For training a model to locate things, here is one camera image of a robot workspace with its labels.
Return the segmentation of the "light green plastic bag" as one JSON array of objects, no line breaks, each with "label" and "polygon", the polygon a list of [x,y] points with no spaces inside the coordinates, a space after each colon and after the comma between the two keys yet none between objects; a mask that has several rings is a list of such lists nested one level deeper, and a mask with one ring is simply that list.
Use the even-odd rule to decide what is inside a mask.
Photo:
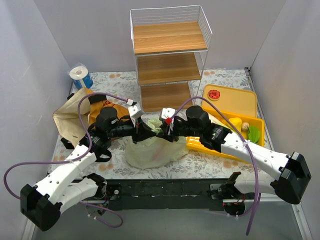
[{"label": "light green plastic bag", "polygon": [[133,143],[127,138],[124,158],[127,163],[139,169],[160,168],[169,162],[175,162],[188,153],[187,138],[179,137],[178,141],[169,142],[159,137]]}]

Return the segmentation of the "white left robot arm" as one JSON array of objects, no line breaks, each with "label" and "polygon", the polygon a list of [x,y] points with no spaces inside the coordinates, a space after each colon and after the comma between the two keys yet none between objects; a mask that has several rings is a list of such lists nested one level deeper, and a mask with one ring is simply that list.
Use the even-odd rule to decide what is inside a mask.
[{"label": "white left robot arm", "polygon": [[114,107],[104,107],[85,135],[67,157],[67,163],[58,166],[35,185],[26,184],[20,191],[20,211],[41,231],[52,228],[61,214],[86,198],[102,198],[106,194],[106,180],[93,173],[81,182],[73,180],[94,162],[108,161],[113,138],[131,137],[134,143],[156,134],[143,122],[143,111],[137,103],[128,108],[129,114],[118,118]]}]

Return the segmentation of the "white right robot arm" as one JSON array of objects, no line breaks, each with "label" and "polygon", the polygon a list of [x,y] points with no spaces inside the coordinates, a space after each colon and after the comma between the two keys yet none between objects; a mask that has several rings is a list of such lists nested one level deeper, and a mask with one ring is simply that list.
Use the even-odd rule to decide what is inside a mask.
[{"label": "white right robot arm", "polygon": [[198,137],[209,150],[234,156],[255,165],[260,176],[233,172],[228,180],[212,192],[222,199],[231,199],[248,193],[266,193],[297,205],[311,180],[311,173],[304,156],[292,155],[266,149],[241,138],[222,125],[211,122],[209,114],[200,106],[189,107],[187,119],[175,116],[173,108],[163,108],[159,119],[162,133],[159,137],[174,142],[179,137]]}]

